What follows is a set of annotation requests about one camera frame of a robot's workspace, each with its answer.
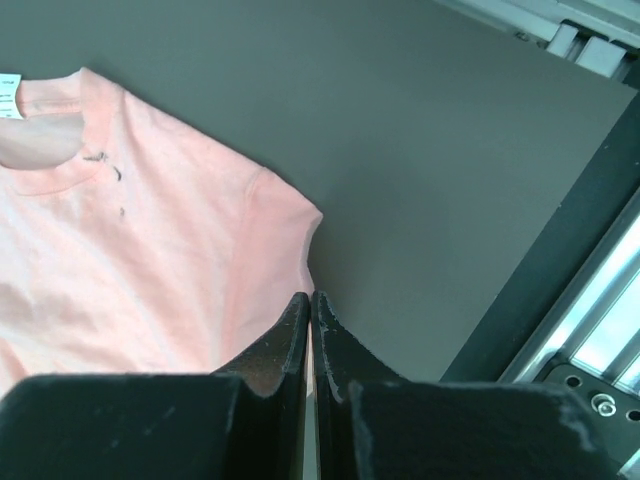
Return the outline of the salmon pink t shirt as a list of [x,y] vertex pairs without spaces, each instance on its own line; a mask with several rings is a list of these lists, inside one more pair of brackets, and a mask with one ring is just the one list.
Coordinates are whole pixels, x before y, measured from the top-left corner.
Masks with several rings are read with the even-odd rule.
[[88,70],[1,78],[1,388],[207,373],[311,292],[321,212]]

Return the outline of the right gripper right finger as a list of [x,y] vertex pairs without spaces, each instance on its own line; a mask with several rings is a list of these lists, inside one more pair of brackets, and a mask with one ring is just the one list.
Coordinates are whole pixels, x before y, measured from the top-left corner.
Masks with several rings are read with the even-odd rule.
[[617,479],[586,405],[563,387],[413,382],[311,300],[323,479]]

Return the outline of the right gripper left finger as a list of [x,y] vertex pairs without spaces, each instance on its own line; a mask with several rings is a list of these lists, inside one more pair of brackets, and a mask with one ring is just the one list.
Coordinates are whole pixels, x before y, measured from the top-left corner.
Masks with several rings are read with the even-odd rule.
[[298,479],[309,299],[204,375],[39,375],[1,402],[5,479]]

